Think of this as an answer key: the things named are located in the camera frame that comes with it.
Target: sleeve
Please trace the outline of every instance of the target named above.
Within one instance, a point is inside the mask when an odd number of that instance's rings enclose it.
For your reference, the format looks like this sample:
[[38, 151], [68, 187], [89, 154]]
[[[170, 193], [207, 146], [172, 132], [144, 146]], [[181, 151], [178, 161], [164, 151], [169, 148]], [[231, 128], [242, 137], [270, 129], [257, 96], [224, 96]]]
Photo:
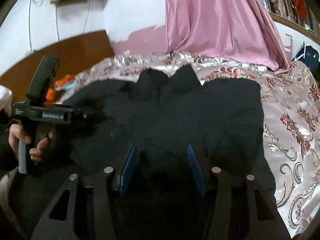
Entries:
[[0, 135], [0, 170], [12, 171], [18, 166], [18, 160], [9, 145], [8, 134]]

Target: floral bedspread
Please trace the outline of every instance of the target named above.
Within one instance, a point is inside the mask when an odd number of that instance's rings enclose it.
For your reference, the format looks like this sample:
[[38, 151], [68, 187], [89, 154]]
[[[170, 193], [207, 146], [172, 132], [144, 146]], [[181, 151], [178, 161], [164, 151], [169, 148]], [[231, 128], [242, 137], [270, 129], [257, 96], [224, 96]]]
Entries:
[[190, 63], [203, 84], [215, 78], [246, 78], [261, 85], [264, 110], [263, 144], [266, 160], [276, 179], [278, 211], [291, 236], [301, 233], [320, 204], [320, 92], [309, 69], [300, 61], [291, 70], [276, 75], [266, 66], [232, 59], [155, 53], [106, 58], [76, 76], [76, 88], [61, 102], [95, 80], [119, 79], [136, 82], [140, 73], [153, 68], [172, 76]]

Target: finger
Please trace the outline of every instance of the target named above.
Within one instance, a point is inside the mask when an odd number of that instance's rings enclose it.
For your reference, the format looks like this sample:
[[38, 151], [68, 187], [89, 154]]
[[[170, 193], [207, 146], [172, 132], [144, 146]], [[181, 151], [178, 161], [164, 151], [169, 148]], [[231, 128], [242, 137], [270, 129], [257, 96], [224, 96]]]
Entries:
[[31, 160], [33, 160], [36, 163], [40, 163], [42, 161], [42, 158], [31, 156]]
[[9, 139], [10, 137], [12, 140], [18, 139], [26, 144], [31, 143], [31, 137], [26, 134], [22, 125], [19, 124], [13, 124], [10, 126]]
[[41, 140], [38, 145], [37, 148], [40, 151], [44, 151], [45, 149], [47, 149], [48, 145], [49, 145], [50, 139], [49, 138], [44, 138], [43, 140]]
[[51, 130], [48, 134], [49, 138], [52, 139], [53, 138], [53, 130]]
[[40, 151], [39, 149], [37, 148], [33, 148], [30, 150], [30, 155], [31, 156], [34, 156], [34, 157], [41, 157], [42, 156], [42, 151]]

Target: red object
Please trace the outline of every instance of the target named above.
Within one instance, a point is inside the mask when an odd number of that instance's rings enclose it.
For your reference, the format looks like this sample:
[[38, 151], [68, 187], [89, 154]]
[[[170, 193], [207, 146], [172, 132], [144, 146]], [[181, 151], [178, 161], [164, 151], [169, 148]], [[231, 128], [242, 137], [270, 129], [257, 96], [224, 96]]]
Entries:
[[300, 19], [304, 19], [307, 17], [307, 8], [304, 0], [291, 0], [294, 6], [294, 9], [296, 10], [297, 15]]
[[45, 98], [47, 99], [45, 104], [53, 104], [54, 103], [54, 89], [53, 88], [49, 88], [47, 96]]
[[61, 87], [65, 83], [73, 81], [75, 79], [75, 75], [65, 75], [64, 78], [56, 81], [56, 87]]

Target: black clothing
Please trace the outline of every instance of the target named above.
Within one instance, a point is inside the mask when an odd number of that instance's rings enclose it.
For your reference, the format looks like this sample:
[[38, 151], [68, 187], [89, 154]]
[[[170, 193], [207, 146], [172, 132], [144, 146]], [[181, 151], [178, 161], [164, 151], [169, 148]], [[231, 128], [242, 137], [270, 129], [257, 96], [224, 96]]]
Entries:
[[55, 161], [40, 165], [40, 175], [17, 175], [9, 205], [29, 236], [70, 174], [113, 166], [129, 143], [139, 152], [136, 172], [124, 196], [114, 199], [125, 239], [170, 239], [168, 231], [201, 239], [210, 201], [196, 190], [189, 145], [229, 174], [253, 174], [274, 198], [275, 179], [262, 146], [260, 86], [254, 81], [215, 79], [201, 86], [190, 65], [171, 78], [148, 69], [136, 84], [96, 81], [64, 104], [102, 109], [106, 118], [82, 129], [57, 127], [74, 163], [60, 160], [69, 153], [64, 146], [55, 150]]
[[16, 166], [18, 161], [9, 145], [8, 134], [2, 133], [0, 134], [0, 170], [12, 171]]

